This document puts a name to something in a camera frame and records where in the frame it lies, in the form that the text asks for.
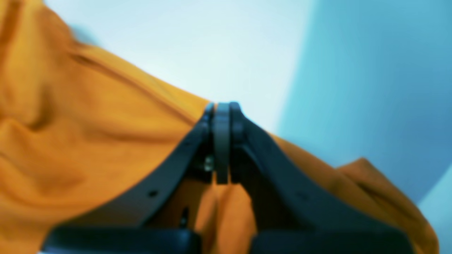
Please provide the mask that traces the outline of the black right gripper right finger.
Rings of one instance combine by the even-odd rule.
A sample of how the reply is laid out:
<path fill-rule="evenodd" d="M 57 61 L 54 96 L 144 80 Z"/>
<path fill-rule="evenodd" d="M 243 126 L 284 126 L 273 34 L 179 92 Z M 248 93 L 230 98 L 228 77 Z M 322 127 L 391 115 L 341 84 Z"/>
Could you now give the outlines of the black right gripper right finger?
<path fill-rule="evenodd" d="M 216 181 L 239 183 L 258 228 L 251 254 L 413 254 L 405 233 L 323 190 L 236 102 L 213 106 Z"/>

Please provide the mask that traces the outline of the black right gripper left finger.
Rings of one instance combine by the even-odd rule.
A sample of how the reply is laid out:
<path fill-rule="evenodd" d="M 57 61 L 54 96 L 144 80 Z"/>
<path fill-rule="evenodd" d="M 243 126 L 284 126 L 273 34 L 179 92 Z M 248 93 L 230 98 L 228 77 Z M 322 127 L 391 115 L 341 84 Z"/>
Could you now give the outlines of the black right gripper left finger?
<path fill-rule="evenodd" d="M 102 206 L 55 228 L 42 254 L 200 254 L 192 230 L 204 184 L 213 180 L 209 103 L 195 127 L 147 177 Z"/>

